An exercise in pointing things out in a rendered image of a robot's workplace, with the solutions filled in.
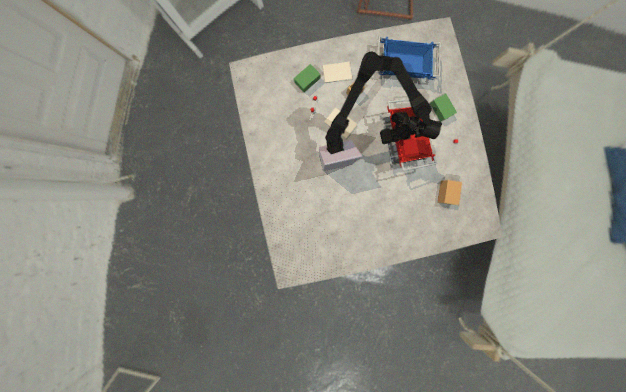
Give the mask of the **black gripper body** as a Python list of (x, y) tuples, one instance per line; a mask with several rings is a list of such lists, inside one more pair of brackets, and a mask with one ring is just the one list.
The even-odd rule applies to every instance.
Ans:
[(387, 129), (382, 129), (380, 131), (382, 144), (392, 143), (392, 140), (396, 140), (396, 139), (410, 138), (410, 136), (412, 136), (412, 135), (415, 135), (415, 138), (422, 137), (420, 135), (419, 130), (416, 131), (415, 133), (411, 134), (411, 135), (408, 135), (408, 134), (404, 133), (404, 131), (403, 131), (403, 123), (401, 123), (400, 125), (401, 126), (396, 128), (397, 130), (390, 131), (390, 129), (387, 128)]

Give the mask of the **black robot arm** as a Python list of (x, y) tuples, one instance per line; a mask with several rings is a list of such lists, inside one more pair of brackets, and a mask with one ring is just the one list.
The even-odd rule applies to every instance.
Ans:
[[(408, 135), (411, 135), (419, 130), (421, 136), (435, 139), (440, 134), (442, 123), (440, 121), (430, 119), (429, 113), (431, 113), (432, 107), (426, 98), (418, 92), (407, 70), (404, 68), (402, 60), (398, 57), (381, 56), (377, 55), (377, 53), (373, 51), (369, 51), (362, 59), (357, 73), (358, 77), (354, 82), (341, 111), (333, 120), (331, 127), (325, 136), (327, 142), (326, 149), (331, 154), (344, 150), (341, 135), (345, 134), (345, 130), (349, 126), (347, 116), (352, 110), (358, 96), (361, 94), (364, 84), (366, 84), (376, 71), (394, 72), (400, 85), (403, 87), (408, 96), (411, 109), (415, 115), (415, 117), (408, 117), (406, 112), (394, 113), (391, 116), (391, 120), (396, 123), (395, 129), (403, 123), (403, 131)], [(420, 121), (420, 119), (422, 119), (423, 122)]]

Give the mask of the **red plastic tray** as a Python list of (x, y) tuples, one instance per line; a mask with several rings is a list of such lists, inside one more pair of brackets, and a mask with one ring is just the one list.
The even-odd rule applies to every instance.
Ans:
[[(397, 112), (400, 112), (400, 113), (406, 112), (408, 114), (408, 117), (415, 117), (411, 107), (395, 109), (395, 110), (391, 109), (390, 103), (402, 102), (402, 101), (409, 101), (409, 99), (388, 101), (388, 106), (387, 106), (388, 113), (391, 113), (391, 116), (392, 116), (394, 113), (397, 113)], [(390, 116), (391, 126), (392, 126), (392, 129), (395, 129), (396, 123), (392, 122), (391, 116)], [(402, 168), (402, 170), (408, 171), (412, 169), (417, 169), (417, 168), (437, 164), (436, 157), (435, 157), (436, 154), (432, 153), (430, 140), (427, 137), (422, 136), (422, 137), (415, 138), (415, 135), (412, 135), (410, 136), (410, 139), (406, 139), (406, 140), (399, 139), (399, 141), (395, 142), (395, 144), (396, 144), (398, 159), (400, 160), (399, 165)], [(403, 164), (402, 164), (403, 162), (413, 161), (413, 160), (427, 158), (427, 157), (431, 157), (432, 161), (434, 161), (435, 163), (430, 163), (430, 164), (407, 168), (407, 169), (404, 169), (403, 167)]]

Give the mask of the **green rectangular block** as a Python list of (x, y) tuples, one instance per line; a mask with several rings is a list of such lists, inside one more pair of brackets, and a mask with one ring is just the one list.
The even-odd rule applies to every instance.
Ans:
[(449, 100), (447, 94), (439, 96), (437, 99), (431, 101), (430, 104), (440, 122), (451, 117), (453, 114), (457, 114), (457, 111), (455, 110), (452, 102)]
[(309, 66), (306, 66), (296, 77), (294, 77), (294, 80), (298, 88), (305, 92), (320, 78), (321, 74), (310, 64)]

